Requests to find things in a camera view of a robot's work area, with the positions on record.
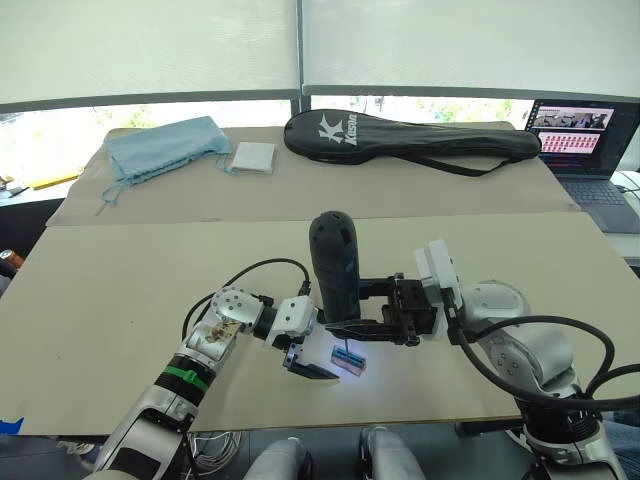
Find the black cylindrical object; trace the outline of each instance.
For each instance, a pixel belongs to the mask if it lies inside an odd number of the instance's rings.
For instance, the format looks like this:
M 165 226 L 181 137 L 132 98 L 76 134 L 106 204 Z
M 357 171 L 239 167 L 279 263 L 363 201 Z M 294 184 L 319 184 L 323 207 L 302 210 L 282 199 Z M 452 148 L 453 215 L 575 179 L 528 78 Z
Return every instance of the black cylindrical object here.
M 343 212 L 323 213 L 311 223 L 309 245 L 322 295 L 322 323 L 360 318 L 358 242 L 351 217 Z

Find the blue cloth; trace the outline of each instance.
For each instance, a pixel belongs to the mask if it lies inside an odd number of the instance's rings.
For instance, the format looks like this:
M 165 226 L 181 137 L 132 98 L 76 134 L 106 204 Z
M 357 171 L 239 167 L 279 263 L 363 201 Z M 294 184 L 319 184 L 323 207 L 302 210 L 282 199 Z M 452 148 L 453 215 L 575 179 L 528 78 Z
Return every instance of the blue cloth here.
M 116 203 L 126 185 L 142 183 L 212 153 L 231 153 L 231 143 L 211 117 L 192 118 L 105 141 L 117 182 L 102 193 Z
M 640 428 L 603 422 L 611 446 L 629 480 L 640 480 Z

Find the laptop keyboard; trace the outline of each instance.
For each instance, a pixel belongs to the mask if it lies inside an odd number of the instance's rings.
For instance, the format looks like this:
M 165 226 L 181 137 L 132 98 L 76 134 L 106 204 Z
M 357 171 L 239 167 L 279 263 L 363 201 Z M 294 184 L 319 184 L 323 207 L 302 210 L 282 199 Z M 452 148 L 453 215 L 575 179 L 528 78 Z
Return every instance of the laptop keyboard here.
M 624 199 L 611 182 L 562 182 L 573 199 L 583 205 L 623 205 Z

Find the bag strap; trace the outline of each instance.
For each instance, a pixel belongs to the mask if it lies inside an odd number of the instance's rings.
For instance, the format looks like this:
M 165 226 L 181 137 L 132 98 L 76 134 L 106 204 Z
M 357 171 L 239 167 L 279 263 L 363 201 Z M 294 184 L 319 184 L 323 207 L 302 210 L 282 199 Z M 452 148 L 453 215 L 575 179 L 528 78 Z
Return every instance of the bag strap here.
M 433 158 L 425 157 L 419 154 L 411 154 L 405 153 L 402 155 L 394 155 L 399 158 L 403 158 L 408 160 L 409 162 L 417 163 L 419 165 L 424 165 L 427 167 L 435 168 L 437 170 L 442 170 L 443 172 L 455 173 L 456 175 L 464 175 L 465 177 L 481 177 L 482 175 L 486 175 L 487 173 L 491 173 L 494 170 L 497 170 L 505 165 L 509 165 L 511 163 L 518 163 L 524 160 L 524 158 L 509 158 L 507 160 L 503 160 L 498 165 L 489 170 L 478 170 L 475 168 L 467 168 L 460 167 L 458 165 L 451 165 L 450 163 L 439 162 L 438 160 L 434 160 Z

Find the green cable tie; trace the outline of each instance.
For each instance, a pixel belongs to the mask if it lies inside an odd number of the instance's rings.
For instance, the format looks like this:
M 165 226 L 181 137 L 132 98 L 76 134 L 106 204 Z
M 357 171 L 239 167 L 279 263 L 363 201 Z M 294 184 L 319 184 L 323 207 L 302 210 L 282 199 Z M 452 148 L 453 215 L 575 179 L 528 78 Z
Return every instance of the green cable tie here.
M 178 378 L 181 378 L 185 382 L 190 383 L 191 385 L 195 385 L 205 393 L 209 389 L 209 385 L 200 380 L 198 378 L 198 372 L 194 370 L 182 370 L 181 368 L 168 365 L 167 368 L 164 369 L 164 373 L 168 373 L 169 375 L 174 375 Z

